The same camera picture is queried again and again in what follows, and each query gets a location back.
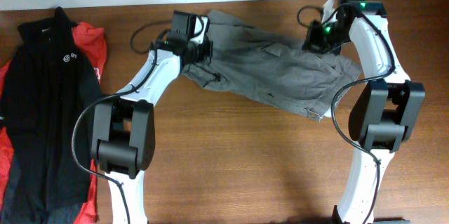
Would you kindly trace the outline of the grey shorts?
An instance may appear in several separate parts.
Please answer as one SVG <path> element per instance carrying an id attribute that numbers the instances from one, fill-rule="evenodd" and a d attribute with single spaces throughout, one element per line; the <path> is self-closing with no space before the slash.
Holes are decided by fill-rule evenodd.
<path id="1" fill-rule="evenodd" d="M 337 91 L 362 72 L 343 55 L 303 50 L 301 39 L 258 29 L 217 10 L 208 18 L 213 55 L 182 71 L 206 90 L 232 92 L 321 121 L 330 116 Z"/>

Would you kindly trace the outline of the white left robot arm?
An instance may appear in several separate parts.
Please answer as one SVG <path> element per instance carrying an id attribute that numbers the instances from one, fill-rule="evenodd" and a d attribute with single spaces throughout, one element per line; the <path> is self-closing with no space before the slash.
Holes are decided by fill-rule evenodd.
<path id="1" fill-rule="evenodd" d="M 91 155 L 109 183 L 113 223 L 147 223 L 143 182 L 155 149 L 154 107 L 184 66 L 212 54 L 207 39 L 158 40 L 128 85 L 95 106 Z"/>

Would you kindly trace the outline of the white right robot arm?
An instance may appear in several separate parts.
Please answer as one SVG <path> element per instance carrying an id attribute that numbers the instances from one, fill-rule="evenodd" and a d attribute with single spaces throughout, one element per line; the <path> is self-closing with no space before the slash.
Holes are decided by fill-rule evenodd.
<path id="1" fill-rule="evenodd" d="M 407 141 L 425 98 L 423 84 L 411 81 L 401 67 L 389 37 L 382 3 L 348 1 L 336 6 L 328 0 L 318 12 L 321 20 L 307 30 L 304 47 L 326 53 L 352 42 L 363 79 L 344 85 L 330 105 L 330 117 L 339 135 L 354 149 L 351 169 L 331 223 L 374 223 L 377 195 L 390 161 Z M 336 104 L 352 86 L 365 88 L 348 118 L 348 133 L 339 127 Z"/>

